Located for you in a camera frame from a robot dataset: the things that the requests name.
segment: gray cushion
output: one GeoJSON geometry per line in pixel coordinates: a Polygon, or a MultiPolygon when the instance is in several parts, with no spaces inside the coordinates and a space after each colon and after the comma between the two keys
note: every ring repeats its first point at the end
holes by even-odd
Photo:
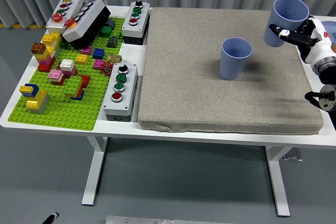
{"type": "Polygon", "coordinates": [[[169,132],[316,134],[323,120],[295,47],[263,40],[270,12],[152,9],[139,123],[169,132]],[[219,75],[222,42],[247,39],[254,52],[237,80],[219,75]]]}

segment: red button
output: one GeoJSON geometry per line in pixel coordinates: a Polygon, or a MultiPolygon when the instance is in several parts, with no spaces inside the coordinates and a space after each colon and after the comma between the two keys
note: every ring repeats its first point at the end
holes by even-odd
{"type": "Polygon", "coordinates": [[[64,23],[64,25],[65,25],[66,27],[70,27],[70,26],[72,26],[72,25],[74,24],[74,22],[75,22],[75,19],[74,19],[74,18],[69,18],[69,19],[64,23]]]}
{"type": "Polygon", "coordinates": [[[122,100],[122,94],[120,92],[116,92],[112,94],[113,102],[120,102],[122,100]]]}
{"type": "Polygon", "coordinates": [[[61,22],[62,19],[63,19],[63,15],[61,13],[54,13],[52,14],[51,16],[51,19],[54,21],[54,22],[61,22]]]}
{"type": "Polygon", "coordinates": [[[59,6],[59,8],[61,8],[62,10],[67,10],[67,9],[69,9],[69,7],[68,7],[67,4],[61,4],[61,5],[59,6]]]}
{"type": "Polygon", "coordinates": [[[138,24],[138,21],[136,18],[131,18],[130,21],[129,21],[129,24],[131,26],[136,26],[138,24]]]}

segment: blue cup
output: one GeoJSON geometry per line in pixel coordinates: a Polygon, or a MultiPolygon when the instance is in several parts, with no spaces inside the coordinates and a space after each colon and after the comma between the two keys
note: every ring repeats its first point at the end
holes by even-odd
{"type": "Polygon", "coordinates": [[[219,65],[219,74],[225,80],[235,80],[252,54],[252,45],[242,38],[224,40],[219,65]]]}
{"type": "Polygon", "coordinates": [[[309,16],[309,8],[301,0],[275,0],[264,34],[264,41],[271,47],[280,47],[285,42],[276,36],[270,24],[295,31],[309,16]]]}

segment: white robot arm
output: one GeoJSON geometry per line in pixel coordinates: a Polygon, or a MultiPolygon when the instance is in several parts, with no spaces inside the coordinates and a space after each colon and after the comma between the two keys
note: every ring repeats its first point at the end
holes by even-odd
{"type": "Polygon", "coordinates": [[[336,111],[336,45],[332,44],[322,22],[311,16],[296,31],[275,24],[269,28],[280,39],[298,46],[302,61],[310,64],[312,71],[325,84],[319,93],[308,92],[304,97],[322,110],[336,111]]]}

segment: lego baseplate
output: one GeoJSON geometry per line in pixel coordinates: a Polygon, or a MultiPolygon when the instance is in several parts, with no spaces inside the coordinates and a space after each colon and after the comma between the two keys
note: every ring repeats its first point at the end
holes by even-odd
{"type": "MultiPolygon", "coordinates": [[[[124,18],[111,17],[110,19],[116,24],[111,36],[120,38],[124,18]]],[[[118,39],[118,46],[116,48],[108,48],[106,47],[108,40],[109,38],[102,38],[98,35],[91,43],[93,48],[102,48],[105,50],[104,60],[107,59],[109,53],[118,55],[122,44],[122,39],[118,39]]],[[[63,59],[72,59],[75,61],[78,54],[80,54],[80,50],[74,50],[70,45],[63,47],[52,69],[56,69],[63,59]]],[[[76,64],[78,74],[91,76],[89,85],[84,89],[85,95],[81,101],[72,100],[63,94],[68,79],[66,79],[62,86],[56,86],[50,83],[48,73],[39,72],[36,69],[29,83],[37,84],[42,90],[46,90],[50,96],[43,113],[31,113],[26,108],[26,99],[21,96],[8,121],[85,131],[93,130],[110,80],[104,73],[92,68],[94,60],[91,55],[87,65],[76,64]]]]}

